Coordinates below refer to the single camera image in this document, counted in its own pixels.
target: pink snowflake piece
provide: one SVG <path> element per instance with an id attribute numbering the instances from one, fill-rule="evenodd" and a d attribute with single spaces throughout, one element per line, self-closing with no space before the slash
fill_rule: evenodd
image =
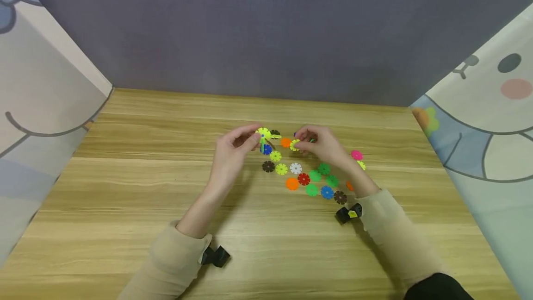
<path id="1" fill-rule="evenodd" d="M 357 161 L 361 161 L 363 159 L 363 155 L 358 150 L 352 150 L 352 157 Z"/>

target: pink cheek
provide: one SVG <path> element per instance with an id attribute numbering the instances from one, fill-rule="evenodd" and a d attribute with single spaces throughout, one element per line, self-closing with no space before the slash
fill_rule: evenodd
<path id="1" fill-rule="evenodd" d="M 533 93 L 533 86 L 524 79 L 509 79 L 500 88 L 502 94 L 512 100 L 521 100 Z"/>

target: wood grain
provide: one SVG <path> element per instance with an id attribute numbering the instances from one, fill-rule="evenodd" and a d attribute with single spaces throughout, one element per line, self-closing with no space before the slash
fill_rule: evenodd
<path id="1" fill-rule="evenodd" d="M 347 150 L 361 150 L 368 173 L 475 299 L 518 298 L 407 108 L 126 89 L 115 91 L 1 270 L 1 298 L 115 299 L 203 188 L 215 138 L 249 121 L 290 137 L 305 123 L 329 125 Z M 318 164 L 276 145 L 282 163 Z M 211 227 L 231 261 L 203 269 L 183 298 L 400 299 L 361 225 L 337 223 L 333 200 L 287 190 L 290 174 L 264 173 L 265 160 L 248 157 Z"/>

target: sleeve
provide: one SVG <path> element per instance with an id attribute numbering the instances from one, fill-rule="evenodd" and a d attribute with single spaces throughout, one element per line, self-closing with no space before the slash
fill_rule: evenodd
<path id="1" fill-rule="evenodd" d="M 414 284 L 404 300 L 474 300 L 452 277 L 435 273 L 429 278 Z"/>
<path id="2" fill-rule="evenodd" d="M 407 288 L 445 266 L 388 190 L 356 200 L 361 222 Z"/>
<path id="3" fill-rule="evenodd" d="M 118 296 L 119 300 L 175 300 L 198 275 L 201 257 L 211 243 L 185 236 L 171 222 L 154 241 L 141 269 Z"/>

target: orange flower drawing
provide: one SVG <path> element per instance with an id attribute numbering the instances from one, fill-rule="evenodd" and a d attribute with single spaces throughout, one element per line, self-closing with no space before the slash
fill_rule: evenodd
<path id="1" fill-rule="evenodd" d="M 431 133 L 437 131 L 439 128 L 439 121 L 435 118 L 435 108 L 413 108 L 413 115 L 415 116 L 418 125 L 420 125 L 424 131 L 426 137 L 431 136 Z"/>

